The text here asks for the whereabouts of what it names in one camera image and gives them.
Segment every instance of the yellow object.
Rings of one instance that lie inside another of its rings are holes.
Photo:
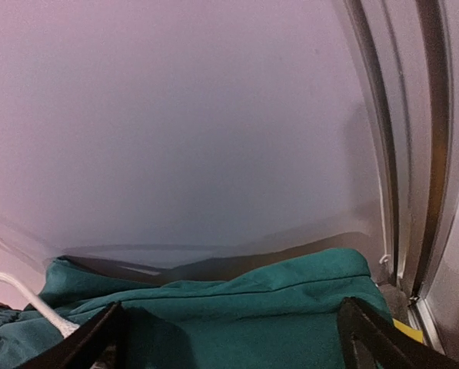
[[[403,324],[401,321],[397,321],[396,319],[393,320],[393,325],[395,326],[395,328],[405,333],[408,337],[413,338],[417,342],[421,342],[422,344],[424,343],[422,331],[410,328],[408,325]]]

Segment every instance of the green cloth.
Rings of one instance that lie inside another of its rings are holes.
[[[41,297],[83,324],[112,301],[128,312],[130,368],[344,367],[336,313],[345,297],[366,300],[391,321],[366,260],[331,249],[255,269],[232,281],[155,287],[85,271],[55,259]],[[37,311],[0,327],[0,368],[61,341]]]

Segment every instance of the white cable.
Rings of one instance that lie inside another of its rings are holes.
[[[20,282],[17,278],[7,273],[0,272],[0,282],[5,282],[18,289],[37,311],[43,315],[50,323],[52,323],[62,333],[64,338],[70,336],[74,331],[79,328],[79,325],[65,320],[63,317],[55,313],[41,298],[35,295],[31,289],[24,283]]]

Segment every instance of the dark vertical groove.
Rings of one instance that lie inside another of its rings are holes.
[[[369,29],[368,20],[361,0],[345,0],[348,14],[351,19],[356,38],[361,47],[361,54],[368,72],[368,79],[374,97],[374,105],[377,111],[378,122],[381,126],[381,145],[385,153],[385,163],[387,172],[388,194],[383,198],[389,200],[392,221],[392,248],[393,248],[393,274],[390,283],[396,285],[398,273],[398,232],[399,232],[399,213],[398,213],[398,180],[397,163],[395,159],[393,129],[391,127],[390,108],[388,106],[386,90],[384,87],[381,66],[374,47],[374,40]]]
[[[429,265],[431,251],[440,220],[447,174],[449,145],[450,88],[447,60],[447,40],[444,39],[443,18],[437,1],[416,0],[424,49],[427,59],[431,92],[431,178],[427,219],[422,241],[422,252],[414,279],[413,296],[421,287]]]

